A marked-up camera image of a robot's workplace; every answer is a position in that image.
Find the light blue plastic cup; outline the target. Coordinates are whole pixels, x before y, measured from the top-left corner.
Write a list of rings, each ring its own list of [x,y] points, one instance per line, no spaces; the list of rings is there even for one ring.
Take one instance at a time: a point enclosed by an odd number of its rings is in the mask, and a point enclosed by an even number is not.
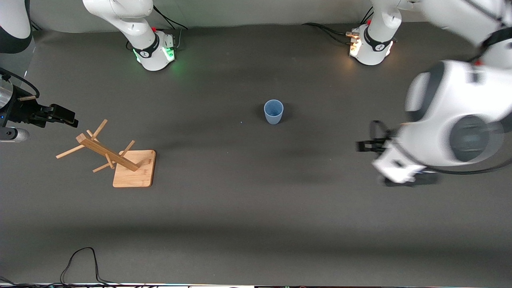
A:
[[[269,100],[264,104],[263,110],[266,121],[271,125],[276,125],[282,119],[284,105],[279,100]]]

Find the wooden cup rack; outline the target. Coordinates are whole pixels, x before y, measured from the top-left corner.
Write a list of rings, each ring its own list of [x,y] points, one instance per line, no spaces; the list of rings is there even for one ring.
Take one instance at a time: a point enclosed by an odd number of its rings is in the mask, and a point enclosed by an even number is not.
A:
[[[110,149],[98,139],[107,123],[108,120],[104,119],[95,131],[86,130],[86,133],[76,136],[78,146],[56,155],[56,159],[87,149],[104,158],[104,164],[93,169],[93,173],[107,168],[114,171],[112,183],[114,188],[150,187],[155,175],[156,151],[134,150],[135,140],[131,140],[123,150]]]

